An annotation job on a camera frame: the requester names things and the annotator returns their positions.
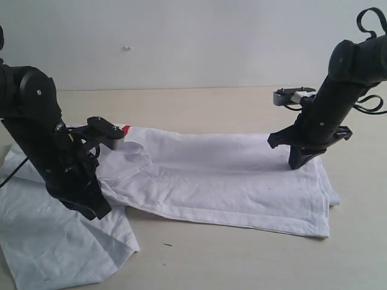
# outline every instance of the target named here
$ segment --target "beige table surface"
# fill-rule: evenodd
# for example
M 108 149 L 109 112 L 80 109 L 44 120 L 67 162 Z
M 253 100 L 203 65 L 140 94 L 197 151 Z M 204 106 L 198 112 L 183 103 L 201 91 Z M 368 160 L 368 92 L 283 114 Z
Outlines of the beige table surface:
M 250 133 L 294 121 L 295 112 L 272 105 L 276 88 L 58 94 L 68 124 L 101 115 L 178 132 Z M 374 91 L 387 95 L 387 87 Z M 322 157 L 342 199 L 331 209 L 329 239 L 169 221 L 128 208 L 141 251 L 107 281 L 74 289 L 387 289 L 386 116 L 353 110 L 345 124 L 352 139 Z M 11 142 L 0 127 L 3 154 Z M 3 256 L 0 289 L 15 289 Z

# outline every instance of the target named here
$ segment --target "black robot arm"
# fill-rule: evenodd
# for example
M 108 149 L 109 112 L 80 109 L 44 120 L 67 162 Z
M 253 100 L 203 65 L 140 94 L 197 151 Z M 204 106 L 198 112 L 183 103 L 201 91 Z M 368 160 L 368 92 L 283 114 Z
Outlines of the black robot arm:
M 270 134 L 268 138 L 272 148 L 290 145 L 288 163 L 292 169 L 298 169 L 325 153 L 339 140 L 349 139 L 352 132 L 341 123 L 353 107 L 359 108 L 356 102 L 360 97 L 387 80 L 387 35 L 376 37 L 374 31 L 363 28 L 361 20 L 368 10 L 377 13 L 387 33 L 386 19 L 378 8 L 362 11 L 357 17 L 358 27 L 362 32 L 370 33 L 371 37 L 358 44 L 344 40 L 335 47 L 328 75 L 316 94 L 305 95 L 305 92 L 313 92 L 310 88 L 280 89 L 274 94 L 276 105 L 298 103 L 302 106 L 292 126 Z
M 114 150 L 123 140 L 122 130 L 100 117 L 89 118 L 86 126 L 67 128 L 53 79 L 37 68 L 11 67 L 2 60 L 0 118 L 52 197 L 89 220 L 111 211 L 96 178 L 97 158 L 99 144 Z

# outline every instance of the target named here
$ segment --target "white cloth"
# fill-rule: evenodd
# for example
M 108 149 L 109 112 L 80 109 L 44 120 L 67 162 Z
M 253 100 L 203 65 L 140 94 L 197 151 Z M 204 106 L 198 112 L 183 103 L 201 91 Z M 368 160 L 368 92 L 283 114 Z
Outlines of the white cloth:
M 2 173 L 24 158 L 12 146 Z M 88 221 L 51 198 L 29 162 L 0 190 L 0 245 L 18 290 L 101 282 L 139 250 L 124 207 Z
M 267 137 L 130 127 L 97 176 L 110 200 L 166 218 L 329 237 L 339 197 L 320 158 L 290 170 L 288 146 Z

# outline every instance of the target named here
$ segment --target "wall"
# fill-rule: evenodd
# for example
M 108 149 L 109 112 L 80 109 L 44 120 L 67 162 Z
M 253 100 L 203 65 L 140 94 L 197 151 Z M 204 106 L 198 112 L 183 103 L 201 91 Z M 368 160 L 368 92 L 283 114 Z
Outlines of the wall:
M 0 56 L 61 90 L 320 84 L 334 46 L 367 37 L 357 14 L 387 13 L 385 0 L 1 2 Z M 380 31 L 371 14 L 365 25 Z

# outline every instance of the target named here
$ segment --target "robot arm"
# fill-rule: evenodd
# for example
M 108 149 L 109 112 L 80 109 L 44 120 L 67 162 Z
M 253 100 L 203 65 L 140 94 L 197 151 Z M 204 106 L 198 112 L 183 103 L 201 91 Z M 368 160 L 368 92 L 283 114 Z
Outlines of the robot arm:
M 272 148 L 290 145 L 288 163 L 292 169 L 325 153 L 339 140 L 348 140 L 352 132 L 341 123 L 349 111 L 358 106 L 356 102 L 361 96 L 387 80 L 387 35 L 376 37 L 374 31 L 363 28 L 361 20 L 368 10 L 377 13 L 387 33 L 386 19 L 378 8 L 362 11 L 357 17 L 357 25 L 371 37 L 359 44 L 344 40 L 335 47 L 328 75 L 317 94 L 306 96 L 305 93 L 313 91 L 310 88 L 281 89 L 274 94 L 276 105 L 299 103 L 302 106 L 294 125 L 270 134 L 268 138 Z
M 0 38 L 2 48 L 4 39 Z M 52 197 L 89 220 L 111 211 L 96 178 L 97 158 L 99 144 L 114 150 L 124 137 L 122 130 L 100 117 L 89 118 L 86 126 L 67 128 L 53 79 L 37 68 L 11 67 L 2 60 L 0 118 Z

